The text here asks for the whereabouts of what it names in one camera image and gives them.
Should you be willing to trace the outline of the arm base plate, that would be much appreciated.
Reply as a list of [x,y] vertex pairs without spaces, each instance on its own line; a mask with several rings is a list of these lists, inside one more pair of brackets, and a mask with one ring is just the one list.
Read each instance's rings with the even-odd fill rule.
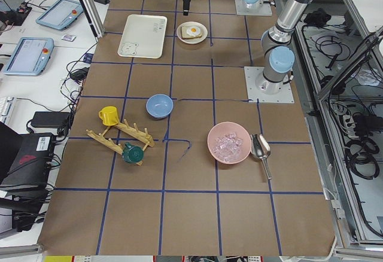
[[271,16],[269,3],[264,0],[235,0],[236,14],[242,16]]
[[286,83],[288,76],[279,83],[271,83],[263,76],[264,67],[245,66],[245,82],[249,102],[294,103],[291,84]]

